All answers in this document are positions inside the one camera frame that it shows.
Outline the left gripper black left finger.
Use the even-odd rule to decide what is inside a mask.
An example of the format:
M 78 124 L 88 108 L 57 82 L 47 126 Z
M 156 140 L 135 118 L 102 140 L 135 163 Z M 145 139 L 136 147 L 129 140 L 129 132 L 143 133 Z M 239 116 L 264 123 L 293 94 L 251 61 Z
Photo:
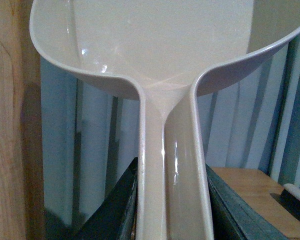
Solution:
M 73 236 L 75 240 L 129 240 L 132 236 L 138 185 L 135 157 L 100 207 Z

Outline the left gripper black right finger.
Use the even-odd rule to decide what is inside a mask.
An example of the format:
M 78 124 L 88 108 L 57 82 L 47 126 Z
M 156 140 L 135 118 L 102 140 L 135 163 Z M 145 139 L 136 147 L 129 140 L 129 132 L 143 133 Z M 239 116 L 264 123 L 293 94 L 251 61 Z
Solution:
M 211 167 L 206 166 L 216 240 L 286 240 L 254 211 Z

